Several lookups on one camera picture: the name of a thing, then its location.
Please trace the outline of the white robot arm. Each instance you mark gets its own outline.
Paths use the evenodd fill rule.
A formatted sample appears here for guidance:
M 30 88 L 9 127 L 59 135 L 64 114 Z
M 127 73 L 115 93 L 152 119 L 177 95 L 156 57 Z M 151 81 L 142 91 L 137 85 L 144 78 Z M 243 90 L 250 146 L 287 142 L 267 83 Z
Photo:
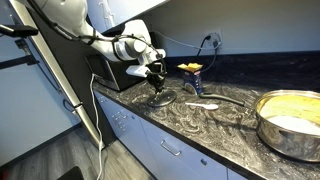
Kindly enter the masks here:
M 107 60 L 125 62 L 137 60 L 138 65 L 126 69 L 129 75 L 146 78 L 155 93 L 163 91 L 167 73 L 165 51 L 156 49 L 143 20 L 131 20 L 120 35 L 102 35 L 87 21 L 87 0 L 17 0 L 34 10 L 56 33 L 71 41 L 82 41 L 99 51 Z

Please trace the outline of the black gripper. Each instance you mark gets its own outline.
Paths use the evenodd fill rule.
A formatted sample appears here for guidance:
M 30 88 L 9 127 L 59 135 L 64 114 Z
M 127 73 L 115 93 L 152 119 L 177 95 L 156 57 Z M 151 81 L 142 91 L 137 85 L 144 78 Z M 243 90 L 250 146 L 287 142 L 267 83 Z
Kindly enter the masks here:
M 164 66 L 160 62 L 148 65 L 150 74 L 147 75 L 147 81 L 155 87 L 155 94 L 163 92 L 165 82 Z

